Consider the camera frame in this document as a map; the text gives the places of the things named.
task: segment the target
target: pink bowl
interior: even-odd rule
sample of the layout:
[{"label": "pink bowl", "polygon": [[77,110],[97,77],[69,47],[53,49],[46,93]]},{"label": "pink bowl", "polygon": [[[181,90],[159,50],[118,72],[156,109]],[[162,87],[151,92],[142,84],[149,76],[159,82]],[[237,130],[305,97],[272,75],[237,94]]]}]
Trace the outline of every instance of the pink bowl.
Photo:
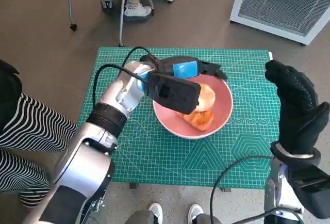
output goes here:
[{"label": "pink bowl", "polygon": [[209,75],[200,75],[189,79],[196,83],[208,84],[216,93],[216,102],[212,108],[214,120],[206,131],[199,131],[179,117],[175,111],[167,109],[154,101],[154,111],[159,122],[172,134],[185,139],[201,139],[221,129],[229,120],[233,111],[233,96],[223,80]]}]

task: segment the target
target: bread roll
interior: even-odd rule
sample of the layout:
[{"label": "bread roll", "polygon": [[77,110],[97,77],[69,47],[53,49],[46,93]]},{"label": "bread roll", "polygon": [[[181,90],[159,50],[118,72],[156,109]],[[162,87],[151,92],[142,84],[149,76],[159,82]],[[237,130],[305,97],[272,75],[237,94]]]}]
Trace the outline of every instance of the bread roll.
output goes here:
[{"label": "bread roll", "polygon": [[189,115],[182,114],[177,112],[179,116],[181,116],[186,122],[188,122],[190,125],[192,125],[194,128],[205,131],[213,122],[214,114],[211,110],[203,111],[203,112],[197,112],[194,111],[190,113]]},{"label": "bread roll", "polygon": [[201,93],[198,98],[198,106],[194,111],[207,111],[212,108],[216,101],[216,94],[208,84],[200,84]]}]

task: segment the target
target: black glove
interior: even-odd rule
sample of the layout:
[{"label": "black glove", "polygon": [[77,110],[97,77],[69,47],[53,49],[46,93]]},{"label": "black glove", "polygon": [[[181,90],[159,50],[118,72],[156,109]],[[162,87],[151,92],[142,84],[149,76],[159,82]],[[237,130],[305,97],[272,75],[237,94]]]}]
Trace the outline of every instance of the black glove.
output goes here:
[{"label": "black glove", "polygon": [[281,101],[279,143],[291,154],[311,154],[329,121],[329,103],[318,105],[313,83],[293,67],[272,60],[265,76],[276,84]]}]

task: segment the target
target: striped pants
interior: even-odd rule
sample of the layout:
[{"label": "striped pants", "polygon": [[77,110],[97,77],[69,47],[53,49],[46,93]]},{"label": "striped pants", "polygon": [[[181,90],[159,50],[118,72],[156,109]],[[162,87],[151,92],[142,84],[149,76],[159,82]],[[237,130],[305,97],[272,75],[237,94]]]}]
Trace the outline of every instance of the striped pants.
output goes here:
[{"label": "striped pants", "polygon": [[51,179],[44,167],[9,149],[63,151],[76,124],[46,105],[21,94],[14,117],[0,135],[0,192],[18,193],[26,207],[48,193]]}]

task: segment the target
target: green cutting mat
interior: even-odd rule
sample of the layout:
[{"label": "green cutting mat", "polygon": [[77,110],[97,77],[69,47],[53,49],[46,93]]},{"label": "green cutting mat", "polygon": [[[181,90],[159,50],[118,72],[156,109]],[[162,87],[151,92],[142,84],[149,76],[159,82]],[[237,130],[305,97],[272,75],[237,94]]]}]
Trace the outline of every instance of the green cutting mat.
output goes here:
[{"label": "green cutting mat", "polygon": [[[82,107],[79,124],[92,110],[92,84],[96,70],[105,63],[121,65],[131,48],[102,47]],[[270,155],[270,142],[278,137],[279,100],[276,88],[264,77],[268,51],[152,48],[157,58],[194,56],[217,62],[228,76],[234,111],[228,123],[215,134],[200,140],[185,140],[169,133],[158,122],[152,100],[144,97],[135,109],[112,158],[115,181],[213,186],[219,173],[247,155]],[[135,51],[130,60],[139,60]],[[97,99],[117,76],[115,69],[99,77]],[[251,159],[224,178],[224,187],[263,188],[270,170],[267,159]]]}]

